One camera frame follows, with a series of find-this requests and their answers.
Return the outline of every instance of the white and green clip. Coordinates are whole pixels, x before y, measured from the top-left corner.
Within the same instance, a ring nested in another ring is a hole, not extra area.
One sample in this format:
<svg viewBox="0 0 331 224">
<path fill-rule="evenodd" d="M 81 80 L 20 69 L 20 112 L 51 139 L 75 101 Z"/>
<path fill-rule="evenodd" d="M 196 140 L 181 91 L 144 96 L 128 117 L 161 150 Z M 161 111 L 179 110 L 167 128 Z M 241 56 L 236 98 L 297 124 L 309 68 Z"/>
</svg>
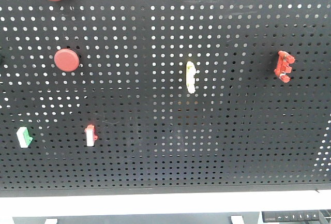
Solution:
<svg viewBox="0 0 331 224">
<path fill-rule="evenodd" d="M 28 148 L 29 145 L 31 144 L 31 141 L 33 140 L 33 138 L 30 137 L 26 127 L 20 127 L 16 135 L 17 138 L 19 139 L 21 148 Z"/>
</svg>

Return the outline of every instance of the pegboard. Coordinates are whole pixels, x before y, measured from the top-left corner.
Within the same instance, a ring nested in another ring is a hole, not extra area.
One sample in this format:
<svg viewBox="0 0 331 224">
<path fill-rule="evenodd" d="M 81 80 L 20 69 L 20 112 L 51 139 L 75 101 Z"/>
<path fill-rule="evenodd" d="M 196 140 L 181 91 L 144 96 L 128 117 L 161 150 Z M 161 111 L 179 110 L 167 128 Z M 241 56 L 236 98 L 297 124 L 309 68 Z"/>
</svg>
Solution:
<svg viewBox="0 0 331 224">
<path fill-rule="evenodd" d="M 330 188 L 330 3 L 1 0 L 0 190 Z"/>
</svg>

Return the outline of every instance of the white clip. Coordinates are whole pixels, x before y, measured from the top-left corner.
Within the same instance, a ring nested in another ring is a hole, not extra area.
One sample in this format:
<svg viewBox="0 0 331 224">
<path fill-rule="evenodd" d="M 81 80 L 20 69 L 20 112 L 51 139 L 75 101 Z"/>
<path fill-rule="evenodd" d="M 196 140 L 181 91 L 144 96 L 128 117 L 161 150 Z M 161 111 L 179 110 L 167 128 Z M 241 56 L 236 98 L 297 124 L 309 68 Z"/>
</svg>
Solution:
<svg viewBox="0 0 331 224">
<path fill-rule="evenodd" d="M 86 145 L 94 146 L 94 142 L 98 139 L 98 136 L 95 135 L 94 125 L 88 125 L 85 128 L 86 133 Z"/>
<path fill-rule="evenodd" d="M 45 224 L 57 224 L 57 219 L 46 219 Z"/>
<path fill-rule="evenodd" d="M 188 61 L 186 63 L 186 87 L 190 94 L 195 92 L 195 78 L 194 75 L 197 73 L 194 63 Z"/>
</svg>

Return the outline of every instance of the red plastic clip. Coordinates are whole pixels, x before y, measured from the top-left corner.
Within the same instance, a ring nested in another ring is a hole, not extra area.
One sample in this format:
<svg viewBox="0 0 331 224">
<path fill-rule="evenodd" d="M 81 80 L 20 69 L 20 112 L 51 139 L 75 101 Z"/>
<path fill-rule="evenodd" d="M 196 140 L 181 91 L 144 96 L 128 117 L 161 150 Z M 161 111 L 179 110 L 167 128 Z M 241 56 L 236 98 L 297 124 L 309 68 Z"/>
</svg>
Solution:
<svg viewBox="0 0 331 224">
<path fill-rule="evenodd" d="M 94 146 L 94 142 L 98 139 L 98 136 L 95 134 L 94 125 L 88 125 L 85 128 L 86 133 L 86 145 Z"/>
<path fill-rule="evenodd" d="M 290 64 L 295 62 L 295 58 L 287 52 L 278 52 L 278 64 L 277 68 L 274 70 L 275 75 L 284 83 L 288 83 L 291 78 L 286 75 L 286 73 L 291 73 L 292 67 Z"/>
</svg>

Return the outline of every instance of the yellow and white clip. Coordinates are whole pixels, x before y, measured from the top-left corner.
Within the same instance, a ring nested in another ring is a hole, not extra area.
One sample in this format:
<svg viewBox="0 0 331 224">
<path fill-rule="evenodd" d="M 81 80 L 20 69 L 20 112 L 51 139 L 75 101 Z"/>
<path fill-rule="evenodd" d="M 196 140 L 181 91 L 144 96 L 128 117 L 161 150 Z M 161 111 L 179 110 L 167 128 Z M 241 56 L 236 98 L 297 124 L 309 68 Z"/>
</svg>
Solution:
<svg viewBox="0 0 331 224">
<path fill-rule="evenodd" d="M 194 66 L 194 63 L 188 61 L 186 63 L 186 87 L 190 94 L 195 92 L 195 78 L 194 75 L 197 73 L 197 70 Z"/>
</svg>

